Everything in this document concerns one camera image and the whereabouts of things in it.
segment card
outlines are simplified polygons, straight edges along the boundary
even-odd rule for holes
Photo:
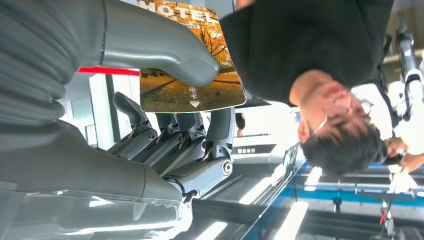
[[[218,76],[205,87],[192,87],[159,69],[140,69],[141,109],[151,113],[195,113],[246,102],[215,11],[163,0],[138,0],[137,6],[185,25],[220,66]]]

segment ear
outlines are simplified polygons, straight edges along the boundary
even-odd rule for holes
[[[297,135],[299,136],[299,142],[301,144],[306,143],[309,139],[309,129],[304,121],[300,122],[299,128],[297,129]]]

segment white arrow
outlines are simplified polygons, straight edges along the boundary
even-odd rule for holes
[[[199,104],[200,104],[200,101],[190,101],[190,104],[191,104],[193,107],[197,108],[197,107],[199,106]]]

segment hand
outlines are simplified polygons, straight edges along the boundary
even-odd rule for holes
[[[235,10],[238,11],[240,9],[244,9],[250,5],[253,5],[255,2],[256,0],[237,0],[237,3],[235,4]]]
[[[387,145],[387,155],[389,157],[396,156],[399,150],[408,150],[408,145],[406,145],[400,137],[389,138],[385,142]]]
[[[401,165],[403,168],[408,168],[411,173],[421,167],[424,163],[424,156],[407,154],[402,157]]]

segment eyeglasses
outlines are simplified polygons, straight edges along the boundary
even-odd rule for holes
[[[369,102],[366,99],[360,100],[360,104],[362,105],[363,111],[365,114],[369,115],[371,113],[374,104]],[[318,130],[320,130],[327,123],[328,120],[339,116],[345,116],[351,111],[351,107],[347,108],[338,103],[332,103],[324,107],[325,120],[319,125]]]

